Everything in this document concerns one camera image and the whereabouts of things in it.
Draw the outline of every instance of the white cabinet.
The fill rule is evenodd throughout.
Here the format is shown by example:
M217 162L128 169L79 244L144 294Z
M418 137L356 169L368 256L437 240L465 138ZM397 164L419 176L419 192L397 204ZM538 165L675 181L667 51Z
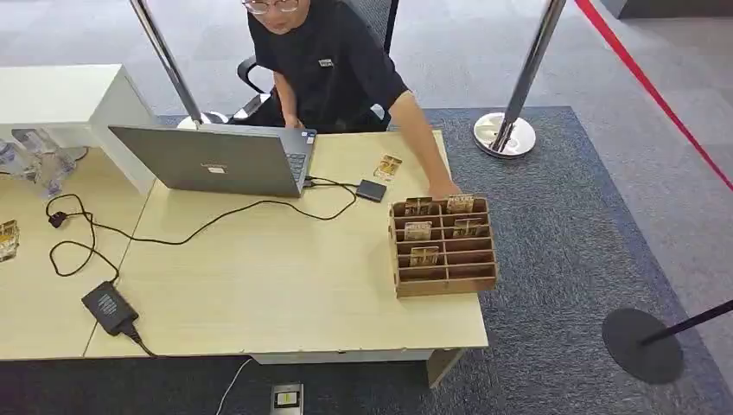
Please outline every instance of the white cabinet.
M0 140L42 128L61 147L99 147L143 194L155 177L107 127L155 124L122 65L0 67Z

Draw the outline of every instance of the desk leg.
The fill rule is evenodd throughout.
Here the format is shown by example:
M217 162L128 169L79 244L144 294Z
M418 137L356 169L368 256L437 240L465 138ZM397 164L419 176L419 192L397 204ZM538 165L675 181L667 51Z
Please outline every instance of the desk leg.
M427 361L430 389L440 385L440 381L458 363L464 353L466 353L465 348L437 349L433 351Z

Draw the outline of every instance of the water bottle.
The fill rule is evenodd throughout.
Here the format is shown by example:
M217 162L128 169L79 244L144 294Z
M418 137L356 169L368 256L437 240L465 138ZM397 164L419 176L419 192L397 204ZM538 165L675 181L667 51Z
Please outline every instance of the water bottle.
M60 194L61 182L76 169L74 159L44 130L18 129L12 134L39 161L35 182L41 186L43 196L50 198Z
M55 176L66 177L76 169L76 162L44 130L13 130L13 137L31 154L43 159L50 169L56 169Z
M35 181L35 166L15 144L0 141L0 171Z

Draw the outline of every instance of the stanchion base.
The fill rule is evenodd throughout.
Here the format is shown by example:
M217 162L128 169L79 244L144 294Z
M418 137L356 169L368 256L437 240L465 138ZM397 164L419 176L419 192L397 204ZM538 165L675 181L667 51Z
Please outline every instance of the stanchion base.
M685 365L682 348L675 336L648 346L639 346L641 339L666 326L644 311L620 309L603 321L603 342L614 361L636 379L662 385L679 379Z
M226 115L214 111L202 112L201 119L204 124L226 124L226 122L229 121L229 118ZM185 117L185 119L178 124L178 128L182 128L184 130L196 130L196 123L191 117Z
M474 125L476 145L485 153L498 158L511 159L526 155L534 148L537 135L532 126L522 118L517 118L514 122L514 129L503 151L494 151L491 148L503 119L504 112L492 112L479 118Z

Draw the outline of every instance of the floor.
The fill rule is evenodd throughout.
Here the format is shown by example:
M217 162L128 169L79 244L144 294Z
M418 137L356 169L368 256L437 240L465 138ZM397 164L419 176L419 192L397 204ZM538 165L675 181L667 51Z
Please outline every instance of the floor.
M238 2L148 3L200 106L243 105L252 92L235 68L252 45ZM543 3L402 0L392 57L424 107L505 105ZM599 10L733 176L733 20L617 22ZM0 65L120 61L156 113L183 113L125 0L0 0ZM267 73L256 76L268 84ZM572 106L688 314L733 297L733 193L572 1L528 105ZM733 385L733 320L699 332Z

